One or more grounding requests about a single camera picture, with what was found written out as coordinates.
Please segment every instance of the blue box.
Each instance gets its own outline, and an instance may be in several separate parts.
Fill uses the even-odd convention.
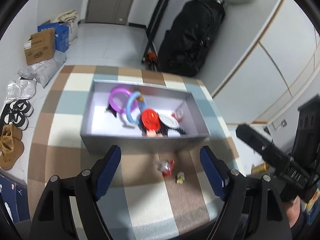
[[[13,223],[30,219],[27,187],[0,173],[1,196],[10,208]]]
[[[69,48],[69,27],[59,23],[42,24],[38,32],[54,28],[56,50],[65,52]]]

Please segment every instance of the door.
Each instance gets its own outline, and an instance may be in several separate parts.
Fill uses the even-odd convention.
[[[125,25],[133,0],[89,0],[87,23]]]

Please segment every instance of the blue gripper pad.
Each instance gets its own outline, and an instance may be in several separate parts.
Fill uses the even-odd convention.
[[[107,190],[110,186],[110,183],[113,179],[113,176],[116,173],[116,170],[119,166],[121,160],[121,150],[119,146],[113,145],[110,150],[107,152],[106,156],[102,160],[98,160],[96,164],[96,170],[94,170],[96,164],[93,166],[93,172],[97,172],[98,177],[95,185],[95,196],[96,201],[98,201],[102,196],[107,193]]]
[[[230,180],[228,167],[223,161],[216,158],[208,146],[204,146],[200,149],[200,162],[214,194],[220,197],[222,201],[225,201],[228,197],[225,187]]]

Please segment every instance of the red lid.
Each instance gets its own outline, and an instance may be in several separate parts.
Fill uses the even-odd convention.
[[[158,131],[160,129],[159,115],[151,108],[142,112],[141,120],[147,130]]]

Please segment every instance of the person's arm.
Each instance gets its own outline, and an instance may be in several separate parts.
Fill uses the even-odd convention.
[[[290,228],[292,228],[298,221],[300,215],[300,197],[297,196],[293,203],[284,202],[283,205],[289,220]]]

